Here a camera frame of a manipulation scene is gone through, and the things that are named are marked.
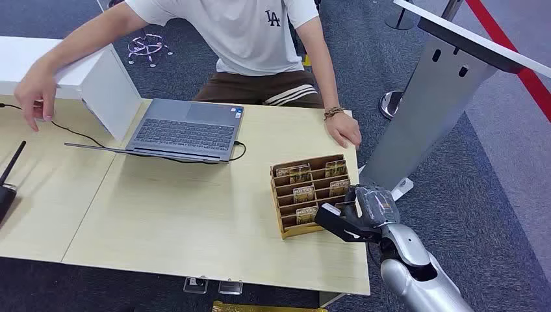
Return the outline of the person's right hand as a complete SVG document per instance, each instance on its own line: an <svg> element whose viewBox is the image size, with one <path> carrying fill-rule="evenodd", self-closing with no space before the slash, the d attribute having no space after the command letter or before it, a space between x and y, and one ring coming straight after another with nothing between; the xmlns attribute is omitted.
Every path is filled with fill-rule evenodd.
<svg viewBox="0 0 551 312"><path fill-rule="evenodd" d="M15 89L14 95L21 105L23 117L35 132L38 132L36 120L49 122L53 119L57 92L54 75L55 71L39 60Z"/></svg>

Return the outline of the person's left hand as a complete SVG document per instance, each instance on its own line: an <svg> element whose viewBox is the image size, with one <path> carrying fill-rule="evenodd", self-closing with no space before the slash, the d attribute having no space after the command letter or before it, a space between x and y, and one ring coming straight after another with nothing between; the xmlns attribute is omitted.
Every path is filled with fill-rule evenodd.
<svg viewBox="0 0 551 312"><path fill-rule="evenodd" d="M343 148L353 145L358 148L362 142L359 124L344 111L326 117L326 129L335 142Z"/></svg>

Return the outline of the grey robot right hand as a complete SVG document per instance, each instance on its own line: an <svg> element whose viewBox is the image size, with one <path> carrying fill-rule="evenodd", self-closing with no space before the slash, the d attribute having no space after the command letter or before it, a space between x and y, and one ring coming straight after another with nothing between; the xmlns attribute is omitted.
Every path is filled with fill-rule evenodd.
<svg viewBox="0 0 551 312"><path fill-rule="evenodd" d="M345 197L351 202L344 208L347 220L370 229L400 223L401 216L391 192L375 185L350 186Z"/></svg>

